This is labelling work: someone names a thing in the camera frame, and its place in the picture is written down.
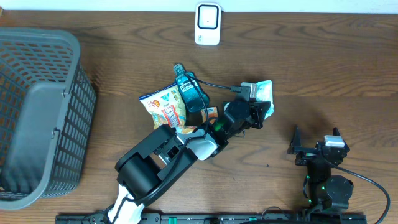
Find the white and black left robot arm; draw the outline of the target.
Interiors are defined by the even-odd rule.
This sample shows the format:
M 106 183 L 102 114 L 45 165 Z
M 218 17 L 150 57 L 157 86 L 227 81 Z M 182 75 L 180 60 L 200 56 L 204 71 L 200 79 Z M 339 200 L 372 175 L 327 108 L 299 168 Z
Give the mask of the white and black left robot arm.
M 119 193 L 104 213 L 105 223 L 139 223 L 143 209 L 160 198 L 196 161 L 217 156 L 231 137 L 261 129 L 272 111 L 272 93 L 263 88 L 232 86 L 236 94 L 223 103 L 222 115 L 192 133 L 163 124 L 117 161 Z

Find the teal wet wipes pack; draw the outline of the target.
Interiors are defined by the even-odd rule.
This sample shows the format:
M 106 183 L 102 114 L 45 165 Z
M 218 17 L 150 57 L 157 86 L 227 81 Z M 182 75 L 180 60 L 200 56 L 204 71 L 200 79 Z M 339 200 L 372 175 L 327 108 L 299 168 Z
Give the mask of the teal wet wipes pack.
M 264 119 L 270 117 L 274 112 L 274 102 L 273 102 L 273 83 L 272 80 L 264 80 L 257 82 L 257 92 L 256 101 L 268 101 L 271 105 L 264 115 Z

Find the orange tissue pack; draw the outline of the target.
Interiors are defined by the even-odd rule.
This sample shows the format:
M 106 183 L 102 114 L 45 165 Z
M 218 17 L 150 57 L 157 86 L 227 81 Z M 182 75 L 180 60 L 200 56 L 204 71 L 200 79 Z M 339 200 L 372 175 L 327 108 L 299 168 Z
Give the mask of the orange tissue pack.
M 216 106 L 214 107 L 207 107 L 207 112 L 205 112 L 204 109 L 201 109 L 201 116 L 203 122 L 207 122 L 209 119 L 210 124 L 213 124 L 217 119 L 218 119 L 218 108 Z

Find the yellow chips bag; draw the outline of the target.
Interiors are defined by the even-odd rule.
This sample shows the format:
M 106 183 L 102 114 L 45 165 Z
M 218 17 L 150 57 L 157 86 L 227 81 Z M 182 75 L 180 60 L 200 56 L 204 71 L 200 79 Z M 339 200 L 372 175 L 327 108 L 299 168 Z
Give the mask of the yellow chips bag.
M 190 134 L 197 127 L 187 125 L 187 112 L 176 83 L 153 93 L 142 95 L 139 101 L 152 116 L 154 129 L 163 124 L 175 128 L 178 133 Z

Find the teal mouthwash bottle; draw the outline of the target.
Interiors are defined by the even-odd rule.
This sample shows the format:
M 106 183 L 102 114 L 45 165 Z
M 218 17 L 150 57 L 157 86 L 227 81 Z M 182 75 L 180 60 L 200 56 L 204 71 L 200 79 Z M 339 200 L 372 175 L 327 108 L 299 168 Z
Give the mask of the teal mouthwash bottle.
M 195 80 L 194 73 L 186 71 L 181 63 L 174 65 L 174 72 L 178 90 L 190 113 L 196 113 L 209 105 L 209 98 Z

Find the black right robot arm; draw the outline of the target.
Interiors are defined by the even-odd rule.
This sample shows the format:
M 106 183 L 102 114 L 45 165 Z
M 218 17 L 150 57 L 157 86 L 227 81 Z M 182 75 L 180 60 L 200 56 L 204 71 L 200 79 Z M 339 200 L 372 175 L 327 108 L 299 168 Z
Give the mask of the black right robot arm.
M 341 213 L 348 209 L 353 183 L 341 175 L 333 175 L 331 169 L 340 165 L 349 151 L 337 128 L 314 147 L 304 147 L 299 128 L 294 127 L 287 154 L 296 156 L 295 165 L 307 168 L 303 183 L 303 194 L 310 203 L 307 214 Z

